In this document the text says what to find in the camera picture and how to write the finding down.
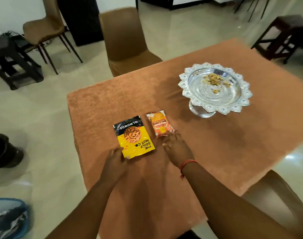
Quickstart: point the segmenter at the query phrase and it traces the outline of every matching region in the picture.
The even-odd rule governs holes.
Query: person's left arm
[[[101,177],[80,204],[46,239],[82,238],[95,239],[110,194],[126,173],[128,159],[122,156],[123,148],[115,148],[106,158]]]

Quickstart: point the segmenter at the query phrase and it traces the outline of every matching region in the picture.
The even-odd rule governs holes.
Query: orange tablecloth
[[[205,62],[242,74],[251,84],[251,105],[209,119],[191,113],[179,74]],[[113,124],[140,115],[156,146],[134,158],[114,188],[99,231],[102,239],[176,238],[205,217],[188,181],[179,178],[155,138],[146,112],[164,109],[199,163],[238,195],[303,142],[303,82],[237,40],[74,91],[67,100],[88,190],[109,149],[119,146]]]

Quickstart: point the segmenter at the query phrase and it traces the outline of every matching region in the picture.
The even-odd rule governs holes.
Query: snack packet
[[[115,124],[114,131],[124,157],[133,158],[155,149],[140,116],[127,119]]]
[[[167,120],[164,110],[161,110],[159,112],[150,112],[147,113],[146,116],[151,121],[152,127],[155,130],[156,137],[166,136],[167,132],[175,132]]]

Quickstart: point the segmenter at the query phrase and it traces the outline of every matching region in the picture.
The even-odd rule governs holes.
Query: black bucket
[[[23,151],[9,143],[6,135],[0,134],[0,168],[13,168],[23,159]]]

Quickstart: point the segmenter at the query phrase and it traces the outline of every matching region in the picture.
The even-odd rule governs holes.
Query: person
[[[177,168],[186,160],[194,160],[192,151],[178,132],[169,134],[163,147],[169,160]],[[109,196],[129,166],[128,160],[122,156],[122,148],[112,149],[106,157],[98,182],[46,239],[95,239]],[[200,164],[187,163],[182,173],[219,239],[295,238],[271,217],[221,184]]]

